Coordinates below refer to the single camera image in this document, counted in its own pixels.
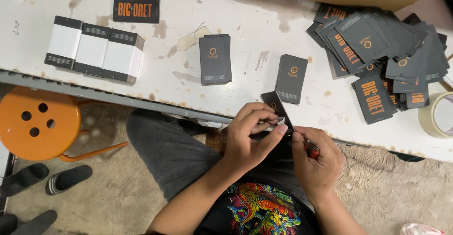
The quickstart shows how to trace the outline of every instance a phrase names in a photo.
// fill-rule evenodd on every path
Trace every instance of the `colorful dragon print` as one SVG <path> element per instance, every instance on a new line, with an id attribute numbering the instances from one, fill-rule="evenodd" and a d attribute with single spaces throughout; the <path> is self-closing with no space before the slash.
<path id="1" fill-rule="evenodd" d="M 228 208 L 233 212 L 232 229 L 239 235 L 296 235 L 300 224 L 290 196 L 273 186 L 238 183 L 230 186 Z"/>

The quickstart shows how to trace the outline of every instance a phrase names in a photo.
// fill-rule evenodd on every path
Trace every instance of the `stool hole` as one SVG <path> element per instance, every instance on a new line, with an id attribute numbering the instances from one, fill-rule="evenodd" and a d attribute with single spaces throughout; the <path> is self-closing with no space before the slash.
<path id="1" fill-rule="evenodd" d="M 36 127 L 31 128 L 30 129 L 30 136 L 36 137 L 37 135 L 39 135 L 39 129 L 36 128 Z"/>
<path id="2" fill-rule="evenodd" d="M 57 124 L 57 123 L 56 123 L 55 120 L 53 120 L 53 119 L 47 120 L 47 123 L 46 123 L 47 128 L 49 128 L 49 129 L 53 129 L 53 128 L 55 127 L 56 124 Z"/>
<path id="3" fill-rule="evenodd" d="M 28 121 L 28 120 L 31 119 L 31 113 L 28 112 L 28 111 L 24 111 L 24 112 L 22 113 L 22 115 L 20 115 L 20 117 L 22 118 L 22 120 Z"/>
<path id="4" fill-rule="evenodd" d="M 41 113 L 47 112 L 47 110 L 48 110 L 47 104 L 41 103 L 41 104 L 38 106 L 38 110 L 39 110 Z"/>

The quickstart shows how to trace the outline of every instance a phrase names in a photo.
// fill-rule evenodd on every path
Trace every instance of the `hand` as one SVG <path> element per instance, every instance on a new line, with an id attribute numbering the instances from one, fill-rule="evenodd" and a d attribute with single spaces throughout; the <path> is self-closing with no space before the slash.
<path id="1" fill-rule="evenodd" d="M 280 142 L 288 127 L 276 126 L 260 143 L 249 136 L 277 123 L 277 115 L 264 103 L 247 103 L 228 126 L 224 159 L 246 173 L 261 163 L 267 154 Z M 268 122 L 257 125 L 258 121 Z"/>
<path id="2" fill-rule="evenodd" d="M 314 205 L 333 193 L 333 185 L 339 179 L 346 157 L 333 140 L 321 129 L 295 126 L 293 133 L 293 158 L 296 178 Z M 316 159 L 307 157 L 304 138 L 319 147 Z"/>

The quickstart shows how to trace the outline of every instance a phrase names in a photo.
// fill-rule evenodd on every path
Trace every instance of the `gray pants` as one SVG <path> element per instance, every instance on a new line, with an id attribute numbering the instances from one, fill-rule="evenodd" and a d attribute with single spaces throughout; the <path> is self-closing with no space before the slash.
<path id="1" fill-rule="evenodd" d="M 187 186 L 194 183 L 212 168 L 222 156 L 184 132 L 177 119 L 161 113 L 137 109 L 126 122 L 127 136 L 153 175 L 164 197 L 170 201 Z M 267 158 L 247 173 L 257 179 L 280 184 L 288 193 L 309 203 L 302 187 L 294 176 L 292 159 L 279 159 L 279 152 L 291 149 L 272 150 Z"/>

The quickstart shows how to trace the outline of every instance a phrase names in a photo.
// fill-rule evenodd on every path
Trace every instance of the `white table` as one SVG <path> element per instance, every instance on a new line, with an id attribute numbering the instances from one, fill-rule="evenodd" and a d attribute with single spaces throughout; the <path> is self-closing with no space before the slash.
<path id="1" fill-rule="evenodd" d="M 260 101 L 261 93 L 274 89 L 280 56 L 291 54 L 309 60 L 301 103 L 285 104 L 293 124 L 322 128 L 330 136 L 349 142 L 453 163 L 453 140 L 429 136 L 419 125 L 416 109 L 399 112 L 372 125 L 365 124 L 351 87 L 357 78 L 332 80 L 325 51 L 305 33 L 318 8 L 315 2 L 161 0 L 161 23 L 166 25 L 163 28 L 163 25 L 113 22 L 113 0 L 26 0 L 21 6 L 11 0 L 0 0 L 0 4 L 0 69 L 18 73 L 15 77 L 8 73 L 0 75 L 0 81 L 79 96 L 100 94 L 102 90 L 120 94 L 109 95 L 107 101 L 117 102 L 122 98 L 123 104 L 130 101 L 132 106 L 156 110 L 164 107 L 168 113 L 181 114 L 182 110 L 183 115 L 202 114 L 201 117 L 210 121 L 228 122 L 225 115 L 234 116 L 245 103 Z M 422 20 L 434 23 L 440 33 L 449 35 L 446 53 L 453 52 L 453 20 L 441 0 L 421 0 L 397 15 L 404 18 L 410 12 L 416 12 Z M 110 81 L 44 64 L 55 15 L 137 32 L 146 38 L 137 82 L 131 85 Z M 13 32 L 15 22 L 19 24 L 18 35 Z M 201 86 L 198 45 L 183 52 L 177 50 L 178 39 L 195 31 L 200 24 L 213 34 L 231 36 L 231 83 Z M 24 79 L 22 74 L 37 78 Z M 48 79 L 49 84 L 39 78 Z M 53 80 L 74 87 L 50 84 Z M 435 83 L 429 85 L 429 91 L 446 90 Z M 137 99 L 123 96 L 186 109 L 155 102 L 138 105 Z"/>

